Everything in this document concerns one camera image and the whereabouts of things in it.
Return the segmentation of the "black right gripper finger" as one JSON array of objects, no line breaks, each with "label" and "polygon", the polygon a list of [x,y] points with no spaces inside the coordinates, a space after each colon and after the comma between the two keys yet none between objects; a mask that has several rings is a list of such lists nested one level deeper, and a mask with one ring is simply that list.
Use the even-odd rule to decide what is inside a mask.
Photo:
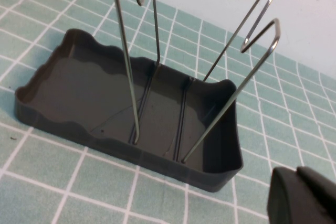
[{"label": "black right gripper finger", "polygon": [[307,166],[272,171],[270,223],[335,223],[335,183]]}]

